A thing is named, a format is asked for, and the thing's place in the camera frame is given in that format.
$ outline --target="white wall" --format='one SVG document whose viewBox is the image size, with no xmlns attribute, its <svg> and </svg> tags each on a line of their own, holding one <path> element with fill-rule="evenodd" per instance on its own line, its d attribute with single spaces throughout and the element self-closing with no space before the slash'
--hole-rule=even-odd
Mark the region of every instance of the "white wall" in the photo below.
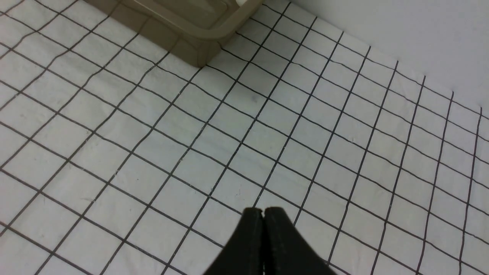
<svg viewBox="0 0 489 275">
<path fill-rule="evenodd" d="M 489 0 L 292 0 L 489 106 Z"/>
</svg>

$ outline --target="black grid line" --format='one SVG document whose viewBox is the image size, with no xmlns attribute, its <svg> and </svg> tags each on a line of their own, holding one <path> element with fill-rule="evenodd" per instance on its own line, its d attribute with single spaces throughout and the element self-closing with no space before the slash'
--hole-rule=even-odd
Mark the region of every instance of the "black grid line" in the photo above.
<svg viewBox="0 0 489 275">
<path fill-rule="evenodd" d="M 450 108 L 451 108 L 452 102 L 453 102 L 453 95 L 454 95 L 454 92 L 452 92 L 452 97 L 450 98 L 450 104 L 448 105 L 448 111 L 446 112 L 445 128 L 443 129 L 443 138 L 442 138 L 442 143 L 440 145 L 440 154 L 438 156 L 438 162 L 436 164 L 435 179 L 433 180 L 433 189 L 431 191 L 431 197 L 430 197 L 430 202 L 429 202 L 429 207 L 428 207 L 428 214 L 426 216 L 426 225 L 424 227 L 423 249 L 421 250 L 421 256 L 420 256 L 420 260 L 418 262 L 418 267 L 416 268 L 416 274 L 419 274 L 420 273 L 421 262 L 423 261 L 423 256 L 424 256 L 424 249 L 426 247 L 426 236 L 428 234 L 429 216 L 430 216 L 430 213 L 431 213 L 431 207 L 433 205 L 433 197 L 435 195 L 436 180 L 438 178 L 438 168 L 440 167 L 440 162 L 441 162 L 441 159 L 442 159 L 443 144 L 444 144 L 444 141 L 445 141 L 446 127 L 448 126 L 448 116 L 450 115 Z"/>
<path fill-rule="evenodd" d="M 460 247 L 460 256 L 459 256 L 459 268 L 460 268 L 459 269 L 459 275 L 462 274 L 462 255 L 464 253 L 468 206 L 469 206 L 469 202 L 470 202 L 470 192 L 472 191 L 472 178 L 474 177 L 475 155 L 477 154 L 477 138 L 479 137 L 479 126 L 481 125 L 481 118 L 482 118 L 482 108 L 480 109 L 479 120 L 477 121 L 477 133 L 475 136 L 474 154 L 473 154 L 473 159 L 472 159 L 472 172 L 470 174 L 470 182 L 469 182 L 469 186 L 468 186 L 468 196 L 467 196 L 467 206 L 465 208 L 464 228 L 462 229 L 462 246 Z"/>
<path fill-rule="evenodd" d="M 409 126 L 409 133 L 407 135 L 407 142 L 409 142 L 409 138 L 411 136 L 411 130 L 413 129 L 413 125 L 414 125 L 414 118 L 416 117 L 416 110 L 418 108 L 418 105 L 419 105 L 419 102 L 420 102 L 420 99 L 421 99 L 421 94 L 422 94 L 422 91 L 423 91 L 423 86 L 424 86 L 424 81 L 425 80 L 426 80 L 426 76 L 423 78 L 423 83 L 421 85 L 420 94 L 418 95 L 418 101 L 416 103 L 416 106 L 414 107 L 413 119 L 411 121 L 411 125 Z M 406 150 L 407 150 L 407 146 L 404 147 L 404 152 L 402 153 L 402 158 L 401 158 L 401 161 L 400 161 L 400 167 L 402 167 L 402 163 L 404 162 L 404 156 L 406 154 Z M 384 222 L 384 229 L 383 229 L 383 232 L 382 232 L 382 237 L 380 238 L 380 243 L 378 245 L 378 251 L 381 250 L 382 243 L 384 241 L 385 232 L 387 230 L 387 220 L 389 220 L 389 215 L 390 215 L 390 212 L 391 212 L 391 209 L 392 209 L 392 202 L 394 200 L 394 194 L 396 193 L 396 187 L 397 187 L 397 183 L 398 183 L 398 180 L 399 180 L 400 172 L 401 172 L 401 169 L 399 168 L 399 171 L 398 171 L 398 174 L 397 174 L 397 177 L 396 177 L 396 182 L 394 183 L 394 187 L 392 189 L 391 202 L 390 202 L 390 205 L 389 205 L 389 209 L 387 210 L 387 215 L 385 217 L 385 221 L 386 222 Z M 374 263 L 372 265 L 372 271 L 370 272 L 371 275 L 374 274 L 375 265 L 377 264 L 377 260 L 378 260 L 378 255 L 379 255 L 379 253 L 377 252 L 377 254 L 375 256 Z"/>
</svg>

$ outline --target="grid square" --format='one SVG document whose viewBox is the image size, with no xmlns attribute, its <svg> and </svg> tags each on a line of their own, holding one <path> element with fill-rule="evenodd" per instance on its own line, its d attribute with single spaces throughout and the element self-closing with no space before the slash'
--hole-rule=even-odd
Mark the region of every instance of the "grid square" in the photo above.
<svg viewBox="0 0 489 275">
<path fill-rule="evenodd" d="M 265 103 L 265 97 L 237 83 L 224 100 L 236 109 L 255 117 Z"/>
<path fill-rule="evenodd" d="M 292 138 L 296 141 L 310 147 L 317 153 L 322 154 L 328 140 L 330 139 L 331 132 L 326 129 L 308 121 L 304 117 L 301 117 L 297 122 L 297 126 L 292 132 Z"/>
<path fill-rule="evenodd" d="M 260 45 L 267 38 L 270 31 L 270 28 L 257 21 L 247 20 L 237 32 Z"/>
<path fill-rule="evenodd" d="M 187 86 L 177 98 L 175 105 L 197 119 L 207 121 L 219 105 L 219 101 L 194 85 Z"/>
<path fill-rule="evenodd" d="M 305 26 L 310 26 L 312 22 L 314 22 L 315 18 L 314 15 L 294 3 L 291 3 L 289 5 L 287 10 L 285 11 L 285 16 Z"/>
<path fill-rule="evenodd" d="M 0 125 L 0 165 L 13 156 L 26 141 L 26 138 Z"/>
<path fill-rule="evenodd" d="M 85 90 L 113 105 L 118 105 L 133 89 L 133 84 L 107 70 L 94 75 L 85 86 Z"/>
<path fill-rule="evenodd" d="M 107 275 L 131 275 L 147 274 L 159 275 L 165 266 L 155 259 L 143 254 L 139 250 L 124 244 L 110 265 L 107 267 Z"/>
<path fill-rule="evenodd" d="M 233 234 L 241 215 L 209 200 L 194 224 L 194 229 L 221 245 Z"/>
<path fill-rule="evenodd" d="M 275 162 L 266 156 L 247 146 L 241 146 L 229 167 L 257 184 L 263 185 L 274 164 Z"/>
<path fill-rule="evenodd" d="M 132 17 L 137 14 L 136 12 L 131 11 Z M 139 14 L 141 17 L 141 24 L 143 24 L 146 19 L 145 16 Z M 143 35 L 138 35 L 134 38 L 129 44 L 126 46 L 126 49 L 132 51 L 134 54 L 144 57 L 145 59 L 149 59 L 152 63 L 157 63 L 160 61 L 166 54 L 167 50 L 162 47 L 156 45 L 151 40 L 147 39 Z"/>
<path fill-rule="evenodd" d="M 328 130 L 333 130 L 340 116 L 340 112 L 311 97 L 304 109 L 303 116 Z"/>
<path fill-rule="evenodd" d="M 88 210 L 86 217 L 124 238 L 144 208 L 135 199 L 107 186 Z"/>
<path fill-rule="evenodd" d="M 352 195 L 352 202 L 385 219 L 392 194 L 378 184 L 359 177 Z"/>
<path fill-rule="evenodd" d="M 224 167 L 194 151 L 189 151 L 178 164 L 175 176 L 188 182 L 200 191 L 209 194 Z"/>
<path fill-rule="evenodd" d="M 285 210 L 287 216 L 292 221 L 295 219 L 297 212 L 299 211 L 297 206 L 292 205 L 291 203 L 267 190 L 264 190 L 259 197 L 256 207 L 260 209 L 266 209 L 268 207 L 281 207 Z"/>
<path fill-rule="evenodd" d="M 323 259 L 328 259 L 336 229 L 316 219 L 306 212 L 301 212 L 296 228 L 305 241 Z"/>
<path fill-rule="evenodd" d="M 120 109 L 147 124 L 154 125 L 168 106 L 169 103 L 163 98 L 147 90 L 136 88 L 122 102 Z"/>
<path fill-rule="evenodd" d="M 446 116 L 448 113 L 448 106 L 450 105 L 450 101 L 443 96 L 432 92 L 426 87 L 423 87 L 420 98 L 420 105 L 434 111 L 441 116 Z"/>
<path fill-rule="evenodd" d="M 287 60 L 291 60 L 299 48 L 299 44 L 275 31 L 268 36 L 263 46 Z"/>
<path fill-rule="evenodd" d="M 52 256 L 46 265 L 39 272 L 40 275 L 51 275 L 51 274 L 67 274 L 67 275 L 82 275 L 84 274 L 80 270 L 74 268 L 73 266 L 63 262 L 56 256 Z"/>
<path fill-rule="evenodd" d="M 488 226 L 489 226 L 489 216 L 486 215 L 484 212 L 469 206 L 467 211 L 466 231 L 488 242 L 489 235 L 487 234 L 487 230 L 486 230 Z"/>
<path fill-rule="evenodd" d="M 303 176 L 277 165 L 273 170 L 267 188 L 296 205 L 302 205 L 310 181 Z"/>
<path fill-rule="evenodd" d="M 283 16 L 277 25 L 273 28 L 274 31 L 287 36 L 288 38 L 300 43 L 307 34 L 308 29 L 289 18 Z"/>
<path fill-rule="evenodd" d="M 323 158 L 314 180 L 339 196 L 348 199 L 355 179 L 356 174 L 354 172 Z"/>
<path fill-rule="evenodd" d="M 0 221 L 9 224 L 36 191 L 0 172 Z"/>
<path fill-rule="evenodd" d="M 431 245 L 426 245 L 420 272 L 423 274 L 434 274 L 440 272 L 442 274 L 457 275 L 459 263 L 456 259 L 443 254 Z"/>
<path fill-rule="evenodd" d="M 285 135 L 291 133 L 297 119 L 297 114 L 294 114 L 273 101 L 268 101 L 258 116 L 259 121 Z"/>
<path fill-rule="evenodd" d="M 362 75 L 358 76 L 352 92 L 378 106 L 382 105 L 385 94 L 387 93 L 386 88 L 363 77 Z"/>
<path fill-rule="evenodd" d="M 189 232 L 173 259 L 172 265 L 185 274 L 200 275 L 214 261 L 220 251 L 221 249 L 215 244 Z"/>
<path fill-rule="evenodd" d="M 297 64 L 289 64 L 282 77 L 285 82 L 298 87 L 306 93 L 311 93 L 314 90 L 318 78 L 319 76 Z"/>
<path fill-rule="evenodd" d="M 407 269 L 405 266 L 395 262 L 387 256 L 379 254 L 373 275 L 392 274 L 393 272 L 395 272 L 397 275 L 413 274 L 413 272 Z"/>
<path fill-rule="evenodd" d="M 273 159 L 278 158 L 286 141 L 286 136 L 261 123 L 254 123 L 244 139 L 245 144 Z"/>
<path fill-rule="evenodd" d="M 338 41 L 343 33 L 340 29 L 322 20 L 321 18 L 316 19 L 311 29 L 325 35 L 326 37 L 329 37 L 333 41 Z"/>
<path fill-rule="evenodd" d="M 286 59 L 265 49 L 264 47 L 258 51 L 252 62 L 277 77 L 282 75 L 285 68 L 289 64 Z"/>
<path fill-rule="evenodd" d="M 253 119 L 233 108 L 222 104 L 210 120 L 210 124 L 241 140 Z"/>
<path fill-rule="evenodd" d="M 112 180 L 112 184 L 149 203 L 168 175 L 132 155 Z"/>
<path fill-rule="evenodd" d="M 0 254 L 0 266 L 6 274 L 34 274 L 49 256 L 48 252 L 10 230 L 0 238 Z"/>
<path fill-rule="evenodd" d="M 21 1 L 20 4 L 8 14 L 36 30 L 41 28 L 55 16 L 54 12 L 43 7 L 36 1 Z"/>
<path fill-rule="evenodd" d="M 4 169 L 20 180 L 39 189 L 59 169 L 65 161 L 46 151 L 42 147 L 29 142 Z"/>
<path fill-rule="evenodd" d="M 122 50 L 107 65 L 107 70 L 112 71 L 128 81 L 138 83 L 144 73 L 152 67 L 151 62 L 146 61 L 127 50 Z"/>
<path fill-rule="evenodd" d="M 100 273 L 120 240 L 81 220 L 59 247 L 58 255 L 94 274 Z"/>
<path fill-rule="evenodd" d="M 328 59 L 326 57 L 319 55 L 304 46 L 299 47 L 299 50 L 292 60 L 293 63 L 304 66 L 317 75 L 322 73 L 327 61 Z"/>
<path fill-rule="evenodd" d="M 452 122 L 447 122 L 445 140 L 466 152 L 474 152 L 475 134 L 460 128 Z"/>
<path fill-rule="evenodd" d="M 336 42 L 315 31 L 310 31 L 302 45 L 329 58 L 334 50 L 334 46 L 336 46 Z"/>
<path fill-rule="evenodd" d="M 383 105 L 385 110 L 404 118 L 406 121 L 412 121 L 415 107 L 413 102 L 392 91 L 387 92 Z M 417 113 L 424 113 L 426 110 L 418 108 L 417 111 Z"/>
<path fill-rule="evenodd" d="M 402 167 L 416 177 L 433 183 L 435 181 L 436 165 L 436 160 L 432 160 L 410 147 L 406 148 Z"/>
<path fill-rule="evenodd" d="M 309 98 L 305 92 L 283 82 L 282 80 L 278 82 L 275 89 L 280 92 L 272 93 L 270 99 L 284 105 L 296 113 L 300 113 L 302 111 L 304 104 Z"/>
<path fill-rule="evenodd" d="M 171 171 L 185 151 L 185 146 L 153 131 L 136 148 L 135 153 L 156 166 Z"/>
<path fill-rule="evenodd" d="M 73 21 L 89 29 L 93 29 L 97 24 L 108 17 L 94 6 L 79 1 L 67 9 L 64 14 Z"/>
<path fill-rule="evenodd" d="M 470 178 L 462 175 L 446 165 L 440 163 L 436 178 L 436 186 L 452 194 L 453 196 L 467 201 Z"/>
<path fill-rule="evenodd" d="M 326 156 L 353 171 L 358 171 L 364 152 L 364 149 L 334 135 L 326 151 Z"/>
<path fill-rule="evenodd" d="M 247 88 L 258 92 L 264 96 L 269 96 L 273 88 L 277 84 L 278 79 L 270 73 L 250 64 L 241 77 L 239 82 Z"/>
<path fill-rule="evenodd" d="M 467 131 L 476 133 L 479 115 L 458 104 L 452 104 L 450 107 L 450 115 L 448 116 L 448 120 L 454 124 L 463 125 Z"/>
<path fill-rule="evenodd" d="M 253 205 L 260 188 L 231 170 L 226 170 L 212 197 L 242 212 Z"/>
<path fill-rule="evenodd" d="M 330 62 L 326 66 L 322 74 L 322 77 L 324 77 L 325 79 L 330 80 L 335 84 L 338 84 L 348 91 L 351 90 L 357 76 L 358 74 L 354 71 L 348 69 L 342 64 L 334 62 Z"/>
<path fill-rule="evenodd" d="M 56 58 L 49 68 L 77 86 L 85 85 L 92 75 L 100 71 L 97 65 L 71 51 Z"/>
<path fill-rule="evenodd" d="M 462 231 L 433 215 L 428 220 L 426 240 L 456 258 L 460 256 Z"/>
<path fill-rule="evenodd" d="M 294 140 L 289 140 L 280 157 L 280 163 L 297 171 L 301 175 L 312 179 L 321 156 Z"/>
<path fill-rule="evenodd" d="M 75 95 L 77 90 L 77 87 L 46 71 L 24 90 L 24 94 L 57 111 Z"/>
<path fill-rule="evenodd" d="M 413 125 L 411 128 L 408 144 L 421 151 L 423 154 L 434 159 L 439 159 L 441 143 L 441 139 L 422 130 L 418 126 Z"/>
<path fill-rule="evenodd" d="M 42 71 L 41 67 L 14 52 L 9 52 L 0 60 L 0 79 L 18 90 L 22 90 Z"/>
<path fill-rule="evenodd" d="M 342 115 L 335 133 L 362 148 L 367 148 L 372 128 L 349 115 Z"/>
<path fill-rule="evenodd" d="M 88 30 L 63 16 L 57 16 L 51 23 L 40 30 L 40 33 L 70 48 L 79 42 L 88 33 Z"/>
<path fill-rule="evenodd" d="M 56 56 L 65 51 L 65 48 L 39 33 L 33 33 L 26 36 L 15 48 L 15 51 L 41 66 L 48 66 Z"/>
<path fill-rule="evenodd" d="M 380 108 L 358 96 L 352 94 L 348 99 L 345 112 L 370 126 L 375 125 Z"/>
<path fill-rule="evenodd" d="M 68 158 L 89 135 L 89 130 L 57 115 L 35 135 L 34 140 Z"/>
<path fill-rule="evenodd" d="M 105 122 L 97 133 L 123 147 L 132 150 L 140 142 L 150 128 L 120 111 Z"/>
<path fill-rule="evenodd" d="M 53 250 L 78 216 L 43 195 L 37 196 L 12 228 Z"/>
<path fill-rule="evenodd" d="M 355 205 L 349 205 L 342 229 L 366 244 L 377 247 L 384 222 Z"/>
<path fill-rule="evenodd" d="M 401 170 L 396 194 L 426 209 L 429 208 L 433 186 Z"/>
<path fill-rule="evenodd" d="M 100 178 L 109 180 L 118 172 L 127 155 L 128 152 L 120 147 L 92 136 L 72 161 Z"/>
<path fill-rule="evenodd" d="M 420 260 L 422 246 L 422 240 L 388 224 L 381 251 L 410 268 L 416 269 Z"/>
<path fill-rule="evenodd" d="M 317 82 L 317 86 L 314 88 L 313 97 L 327 102 L 329 105 L 341 110 L 345 105 L 348 94 L 349 91 L 345 88 L 329 80 L 320 78 Z"/>
<path fill-rule="evenodd" d="M 225 73 L 232 74 L 234 79 L 238 78 L 238 75 L 243 71 L 243 68 L 245 67 L 246 64 L 246 62 L 241 60 L 239 60 L 238 64 L 237 61 L 234 60 L 220 60 L 219 58 L 218 59 L 214 58 L 213 60 L 215 60 L 216 62 L 220 62 L 222 66 L 225 66 L 224 68 L 221 69 Z M 192 79 L 192 83 L 196 84 L 199 88 L 210 93 L 211 95 L 219 99 L 223 99 L 228 93 L 229 89 L 234 85 L 235 83 L 234 79 L 230 78 L 229 76 L 225 75 L 220 71 L 217 71 L 210 67 L 204 67 L 197 73 L 194 79 Z"/>
<path fill-rule="evenodd" d="M 106 65 L 120 50 L 120 47 L 110 43 L 104 38 L 90 33 L 73 48 L 74 52 L 81 54 L 94 63 Z"/>
<path fill-rule="evenodd" d="M 473 156 L 448 143 L 443 144 L 441 162 L 468 177 L 471 176 Z"/>
<path fill-rule="evenodd" d="M 458 228 L 464 226 L 466 204 L 435 189 L 431 213 Z"/>
<path fill-rule="evenodd" d="M 360 174 L 392 191 L 398 172 L 399 167 L 367 152 Z"/>
<path fill-rule="evenodd" d="M 226 45 L 224 45 L 223 49 L 231 52 L 232 54 L 237 55 L 238 57 L 244 60 L 251 60 L 255 55 L 256 50 L 258 49 L 258 45 L 254 42 L 244 38 L 241 35 L 234 35 L 229 39 Z"/>
<path fill-rule="evenodd" d="M 423 238 L 428 212 L 405 199 L 394 196 L 389 222 Z"/>
<path fill-rule="evenodd" d="M 128 241 L 163 261 L 168 261 L 186 229 L 148 209 L 129 235 Z"/>
<path fill-rule="evenodd" d="M 192 147 L 217 161 L 228 163 L 238 145 L 238 141 L 207 126 Z"/>
<path fill-rule="evenodd" d="M 375 250 L 357 240 L 340 233 L 331 262 L 350 274 L 369 274 L 376 256 Z"/>
<path fill-rule="evenodd" d="M 304 204 L 304 209 L 333 226 L 339 227 L 346 209 L 346 203 L 343 198 L 313 184 Z"/>
<path fill-rule="evenodd" d="M 425 108 L 417 108 L 414 124 L 439 138 L 443 138 L 445 119 Z"/>
<path fill-rule="evenodd" d="M 68 163 L 44 189 L 44 193 L 78 213 L 83 213 L 104 183 Z"/>
<path fill-rule="evenodd" d="M 471 235 L 466 235 L 464 253 L 462 255 L 464 262 L 484 273 L 489 273 L 487 258 L 485 257 L 487 253 L 489 253 L 489 246 L 486 243 Z"/>
<path fill-rule="evenodd" d="M 266 5 L 261 5 L 254 15 L 251 16 L 256 21 L 259 21 L 269 28 L 273 28 L 275 23 L 280 17 L 280 14 L 267 7 Z"/>
<path fill-rule="evenodd" d="M 340 43 L 361 55 L 367 55 L 368 49 L 370 48 L 367 44 L 349 35 L 348 33 L 343 33 Z"/>
<path fill-rule="evenodd" d="M 485 213 L 489 213 L 489 206 L 487 205 L 486 198 L 489 196 L 489 189 L 478 183 L 472 184 L 472 190 L 470 191 L 470 204 L 479 208 Z"/>
<path fill-rule="evenodd" d="M 32 30 L 29 27 L 7 16 L 0 17 L 0 24 L 2 26 L 2 29 L 0 29 L 2 43 L 8 47 L 15 46 L 22 37 L 32 33 Z"/>
<path fill-rule="evenodd" d="M 395 73 L 389 89 L 400 94 L 411 102 L 417 102 L 421 92 L 421 85 L 400 75 L 399 73 Z"/>
<path fill-rule="evenodd" d="M 405 143 L 409 137 L 411 125 L 401 117 L 382 110 L 378 117 L 376 128 Z"/>
</svg>

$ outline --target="grid paper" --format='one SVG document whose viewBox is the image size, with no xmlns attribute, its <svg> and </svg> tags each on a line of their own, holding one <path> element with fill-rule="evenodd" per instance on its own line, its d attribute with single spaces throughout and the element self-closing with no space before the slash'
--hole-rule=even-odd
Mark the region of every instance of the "grid paper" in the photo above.
<svg viewBox="0 0 489 275">
<path fill-rule="evenodd" d="M 489 274 L 488 117 L 294 4 L 202 69 L 81 0 L 0 11 L 6 274 L 201 274 L 249 206 L 338 274 Z"/>
</svg>

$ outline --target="beige plastic tray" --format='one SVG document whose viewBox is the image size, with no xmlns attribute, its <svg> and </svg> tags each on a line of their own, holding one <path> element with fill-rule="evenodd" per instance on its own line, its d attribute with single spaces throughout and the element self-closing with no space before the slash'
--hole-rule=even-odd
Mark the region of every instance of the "beige plastic tray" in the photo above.
<svg viewBox="0 0 489 275">
<path fill-rule="evenodd" d="M 263 2 L 247 0 L 239 7 L 235 0 L 85 1 L 196 67 L 205 66 Z M 145 15 L 150 19 L 144 24 Z"/>
</svg>

